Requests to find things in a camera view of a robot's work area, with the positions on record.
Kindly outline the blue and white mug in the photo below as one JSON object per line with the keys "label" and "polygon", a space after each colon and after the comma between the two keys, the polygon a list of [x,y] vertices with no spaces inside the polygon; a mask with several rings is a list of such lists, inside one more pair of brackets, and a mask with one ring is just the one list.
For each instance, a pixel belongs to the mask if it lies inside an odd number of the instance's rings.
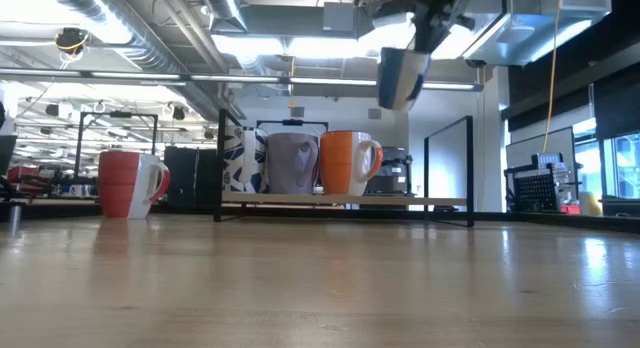
{"label": "blue and white mug", "polygon": [[422,91],[430,61],[429,54],[383,47],[376,82],[378,105],[389,110],[411,110]]}

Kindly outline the black machine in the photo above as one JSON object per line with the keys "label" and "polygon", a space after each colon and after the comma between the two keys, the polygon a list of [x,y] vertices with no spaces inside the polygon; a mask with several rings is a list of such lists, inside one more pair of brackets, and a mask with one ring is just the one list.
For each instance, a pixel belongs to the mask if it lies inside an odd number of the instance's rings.
{"label": "black machine", "polygon": [[366,195],[411,195],[413,158],[404,148],[384,146],[383,161],[365,188]]}

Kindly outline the red and white mug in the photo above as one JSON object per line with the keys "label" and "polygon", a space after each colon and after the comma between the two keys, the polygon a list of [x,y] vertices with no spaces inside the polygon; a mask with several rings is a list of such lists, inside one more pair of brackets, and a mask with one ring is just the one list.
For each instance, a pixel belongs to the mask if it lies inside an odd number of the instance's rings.
{"label": "red and white mug", "polygon": [[144,219],[170,185],[169,168],[151,154],[104,151],[99,157],[98,194],[106,218]]}

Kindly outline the silver ventilation duct box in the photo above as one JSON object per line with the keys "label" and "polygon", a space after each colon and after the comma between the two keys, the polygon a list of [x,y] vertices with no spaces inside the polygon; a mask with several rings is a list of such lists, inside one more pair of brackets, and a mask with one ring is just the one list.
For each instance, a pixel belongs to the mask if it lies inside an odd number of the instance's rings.
{"label": "silver ventilation duct box", "polygon": [[473,0],[475,20],[466,60],[523,66],[537,61],[601,21],[612,0]]}

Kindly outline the round spiral duct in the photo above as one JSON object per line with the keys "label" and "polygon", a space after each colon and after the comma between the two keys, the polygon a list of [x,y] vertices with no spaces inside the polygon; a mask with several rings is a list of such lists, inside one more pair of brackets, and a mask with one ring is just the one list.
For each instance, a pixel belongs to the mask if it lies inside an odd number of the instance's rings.
{"label": "round spiral duct", "polygon": [[186,74],[187,68],[126,0],[53,0],[91,24],[105,43],[122,44],[120,55],[144,73]]}

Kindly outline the black frame stand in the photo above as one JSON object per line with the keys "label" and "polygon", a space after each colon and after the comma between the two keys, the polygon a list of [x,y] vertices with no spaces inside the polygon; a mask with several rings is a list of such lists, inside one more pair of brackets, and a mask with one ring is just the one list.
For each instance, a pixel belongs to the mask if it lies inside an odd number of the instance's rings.
{"label": "black frame stand", "polygon": [[269,134],[304,133],[319,136],[329,131],[328,122],[305,121],[301,119],[257,120],[256,127]]}
{"label": "black frame stand", "polygon": [[85,124],[84,124],[84,120],[87,116],[95,116],[95,117],[102,117],[102,116],[109,116],[110,118],[115,118],[115,119],[131,119],[134,117],[140,117],[140,118],[151,118],[153,120],[153,127],[152,127],[152,141],[151,141],[151,154],[155,155],[156,154],[156,135],[158,132],[158,122],[159,122],[159,116],[157,114],[151,114],[151,113],[132,113],[132,112],[125,112],[125,111],[112,111],[109,113],[106,112],[102,112],[102,113],[98,113],[98,112],[81,112],[80,113],[80,120],[79,120],[79,127],[78,127],[78,134],[77,134],[77,144],[76,144],[76,158],[75,158],[75,163],[74,163],[74,169],[73,169],[73,178],[71,179],[71,184],[87,184],[87,183],[91,183],[92,180],[89,178],[83,178],[80,176],[80,163],[81,163],[81,150],[82,150],[82,143],[83,143],[83,134],[85,131]]}

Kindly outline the yellow cylindrical container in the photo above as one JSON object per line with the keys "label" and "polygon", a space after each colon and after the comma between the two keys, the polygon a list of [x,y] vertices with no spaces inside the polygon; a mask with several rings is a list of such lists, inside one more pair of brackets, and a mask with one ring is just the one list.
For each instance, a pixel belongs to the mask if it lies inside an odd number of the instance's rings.
{"label": "yellow cylindrical container", "polygon": [[600,217],[603,215],[600,195],[591,192],[580,192],[579,203],[581,215],[592,217]]}

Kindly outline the orange and white mug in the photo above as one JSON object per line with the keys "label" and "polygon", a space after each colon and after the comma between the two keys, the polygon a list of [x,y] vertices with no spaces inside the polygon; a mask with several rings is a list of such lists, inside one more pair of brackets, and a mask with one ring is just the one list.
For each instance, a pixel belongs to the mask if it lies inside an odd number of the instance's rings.
{"label": "orange and white mug", "polygon": [[320,137],[320,173],[325,195],[363,196],[379,171],[383,147],[360,131],[329,131]]}

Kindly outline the black cabinet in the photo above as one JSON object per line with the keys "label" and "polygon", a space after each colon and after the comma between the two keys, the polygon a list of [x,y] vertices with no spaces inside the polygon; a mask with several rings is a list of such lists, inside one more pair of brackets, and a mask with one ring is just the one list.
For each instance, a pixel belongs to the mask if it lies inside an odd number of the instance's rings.
{"label": "black cabinet", "polygon": [[167,204],[175,207],[213,205],[216,156],[216,149],[167,147],[164,164],[171,175]]}

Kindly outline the long ceiling light strip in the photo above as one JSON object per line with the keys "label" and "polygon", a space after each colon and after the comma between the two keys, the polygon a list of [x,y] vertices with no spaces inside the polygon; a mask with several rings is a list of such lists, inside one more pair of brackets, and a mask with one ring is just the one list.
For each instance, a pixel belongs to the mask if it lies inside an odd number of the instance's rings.
{"label": "long ceiling light strip", "polygon": [[136,82],[150,81],[162,85],[165,82],[215,82],[240,84],[285,84],[285,85],[326,85],[345,87],[374,87],[375,80],[349,78],[316,78],[300,76],[250,76],[231,74],[191,74],[191,73],[148,73],[148,72],[115,72],[89,71],[67,69],[33,69],[0,67],[0,76],[34,77],[34,78],[64,78],[64,79],[102,79],[102,80],[131,80]]}

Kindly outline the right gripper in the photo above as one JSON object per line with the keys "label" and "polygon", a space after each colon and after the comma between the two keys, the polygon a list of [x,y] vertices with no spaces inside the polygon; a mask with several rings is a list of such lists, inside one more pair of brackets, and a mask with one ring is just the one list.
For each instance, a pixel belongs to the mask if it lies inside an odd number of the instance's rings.
{"label": "right gripper", "polygon": [[465,16],[471,0],[409,0],[414,7],[416,28],[414,50],[433,53],[449,35],[449,28],[459,25],[475,27],[475,20]]}

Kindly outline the lilac faceted coffee mug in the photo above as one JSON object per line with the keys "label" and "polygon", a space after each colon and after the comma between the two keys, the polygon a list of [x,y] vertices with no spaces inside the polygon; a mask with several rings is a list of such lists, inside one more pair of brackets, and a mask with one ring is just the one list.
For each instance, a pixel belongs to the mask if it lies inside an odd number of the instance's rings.
{"label": "lilac faceted coffee mug", "polygon": [[311,195],[319,174],[319,137],[274,133],[267,137],[267,143],[269,192]]}

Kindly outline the black screen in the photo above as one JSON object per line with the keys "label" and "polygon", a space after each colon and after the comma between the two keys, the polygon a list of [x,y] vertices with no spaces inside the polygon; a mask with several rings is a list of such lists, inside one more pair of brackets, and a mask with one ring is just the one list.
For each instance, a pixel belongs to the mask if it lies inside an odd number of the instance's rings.
{"label": "black screen", "polygon": [[5,175],[16,146],[16,135],[0,135],[0,176]]}

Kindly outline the black pegboard organizer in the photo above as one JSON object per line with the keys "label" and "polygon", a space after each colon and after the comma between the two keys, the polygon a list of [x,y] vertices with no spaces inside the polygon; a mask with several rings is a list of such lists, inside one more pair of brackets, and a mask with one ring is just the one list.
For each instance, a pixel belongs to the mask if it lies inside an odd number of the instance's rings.
{"label": "black pegboard organizer", "polygon": [[561,213],[574,203],[574,175],[561,153],[536,153],[531,163],[507,168],[505,199],[509,213]]}

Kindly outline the white mug blue pattern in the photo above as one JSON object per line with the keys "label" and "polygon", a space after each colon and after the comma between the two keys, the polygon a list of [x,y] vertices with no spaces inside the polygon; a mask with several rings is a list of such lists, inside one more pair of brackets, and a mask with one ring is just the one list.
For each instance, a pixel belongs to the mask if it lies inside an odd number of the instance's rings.
{"label": "white mug blue pattern", "polygon": [[267,193],[267,137],[259,128],[230,126],[224,133],[223,190]]}

